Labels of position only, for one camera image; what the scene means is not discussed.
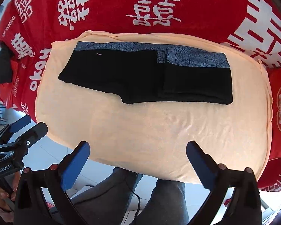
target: person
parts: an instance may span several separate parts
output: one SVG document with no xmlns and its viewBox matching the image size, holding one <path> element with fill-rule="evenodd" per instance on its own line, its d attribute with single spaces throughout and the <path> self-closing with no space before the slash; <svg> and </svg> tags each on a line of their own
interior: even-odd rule
<svg viewBox="0 0 281 225">
<path fill-rule="evenodd" d="M 88 224 L 120 225 L 142 176 L 115 167 L 108 178 L 71 201 Z M 19 174 L 15 176 L 14 191 L 17 188 L 16 183 L 19 183 Z M 6 214 L 13 214 L 3 201 L 6 197 L 8 194 L 0 189 L 0 208 L 3 218 Z M 51 213 L 54 220 L 64 224 L 55 207 L 51 209 Z M 158 179 L 150 200 L 131 225 L 187 225 L 188 222 L 185 183 Z"/>
</svg>

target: tiled floor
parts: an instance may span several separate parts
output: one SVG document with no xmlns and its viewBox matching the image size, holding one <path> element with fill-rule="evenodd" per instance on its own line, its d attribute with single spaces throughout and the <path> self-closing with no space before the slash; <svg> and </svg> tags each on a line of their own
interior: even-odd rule
<svg viewBox="0 0 281 225">
<path fill-rule="evenodd" d="M 13 109 L 8 109 L 5 111 L 4 118 L 9 120 L 9 123 L 15 122 L 23 116 L 23 113 L 16 112 Z M 13 136 L 13 139 L 21 135 L 27 129 L 31 128 L 35 123 L 30 123 L 28 126 L 23 128 L 21 131 Z M 31 148 L 29 148 L 29 154 L 24 157 L 24 164 L 26 167 L 30 167 L 32 170 L 42 170 L 47 169 L 53 163 L 59 163 L 66 154 L 71 153 L 72 150 L 64 147 L 60 144 L 55 143 L 50 140 L 47 136 L 42 138 Z M 74 189 L 80 190 L 85 185 L 96 185 L 105 178 L 107 178 L 113 170 L 112 166 L 97 163 L 88 160 L 83 167 L 75 185 Z M 141 208 L 143 209 L 147 201 L 150 199 L 151 192 L 155 187 L 156 178 L 150 176 L 144 176 L 139 182 L 135 192 L 141 198 Z M 47 201 L 52 202 L 49 192 L 44 189 L 45 197 Z M 200 206 L 203 204 L 204 200 L 209 194 L 209 190 L 203 188 L 199 184 L 186 184 L 185 187 L 185 198 L 187 203 L 187 209 L 189 213 L 189 218 L 191 219 L 195 213 L 199 210 Z M 230 198 L 232 190 L 229 190 L 226 197 Z M 138 200 L 133 197 L 132 204 L 129 210 L 134 210 L 137 208 Z M 214 222 L 221 220 L 226 208 L 222 205 Z"/>
</svg>

